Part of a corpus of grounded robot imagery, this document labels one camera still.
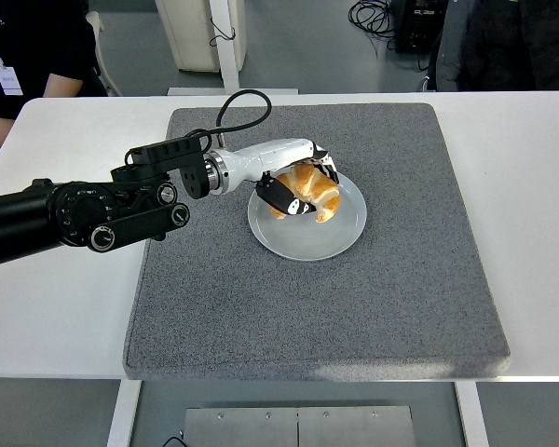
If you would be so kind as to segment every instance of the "plate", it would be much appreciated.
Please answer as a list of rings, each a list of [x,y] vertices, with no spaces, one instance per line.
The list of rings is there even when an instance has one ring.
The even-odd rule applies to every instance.
[[[269,205],[253,192],[248,217],[252,232],[265,247],[287,259],[320,261],[347,250],[366,223],[366,204],[361,191],[339,173],[340,206],[326,223],[317,223],[316,212],[273,217]]]

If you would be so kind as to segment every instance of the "black shirt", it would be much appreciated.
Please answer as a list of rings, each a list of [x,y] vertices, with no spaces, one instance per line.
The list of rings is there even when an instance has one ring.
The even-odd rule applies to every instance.
[[[0,116],[15,118],[22,106],[43,96],[50,74],[83,80],[79,96],[102,96],[93,67],[95,38],[85,20],[84,0],[0,0],[0,58],[12,66],[23,96],[0,85]]]

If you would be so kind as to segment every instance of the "gray felt pad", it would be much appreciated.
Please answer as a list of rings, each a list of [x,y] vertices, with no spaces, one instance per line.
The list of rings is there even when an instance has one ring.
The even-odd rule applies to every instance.
[[[177,110],[170,137],[212,129],[217,112]],[[231,108],[222,124],[262,112]],[[329,150],[366,200],[366,226],[334,258],[289,261],[251,232],[252,184],[185,196],[188,226],[145,249],[124,352],[129,378],[373,381],[490,377],[507,367],[429,105],[274,107],[260,126],[225,136],[234,150],[279,138]]]

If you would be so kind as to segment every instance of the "metal floor panel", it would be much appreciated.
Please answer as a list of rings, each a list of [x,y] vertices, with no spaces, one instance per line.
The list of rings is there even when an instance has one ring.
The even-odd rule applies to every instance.
[[[188,409],[189,447],[416,447],[410,407]]]

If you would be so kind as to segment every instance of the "croissant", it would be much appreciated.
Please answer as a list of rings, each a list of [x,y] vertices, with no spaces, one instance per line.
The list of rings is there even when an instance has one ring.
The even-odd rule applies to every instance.
[[[334,217],[340,203],[337,183],[310,164],[294,165],[276,180],[283,183],[299,200],[311,203],[317,208],[317,222],[324,223]],[[271,212],[276,219],[286,215],[273,207]]]

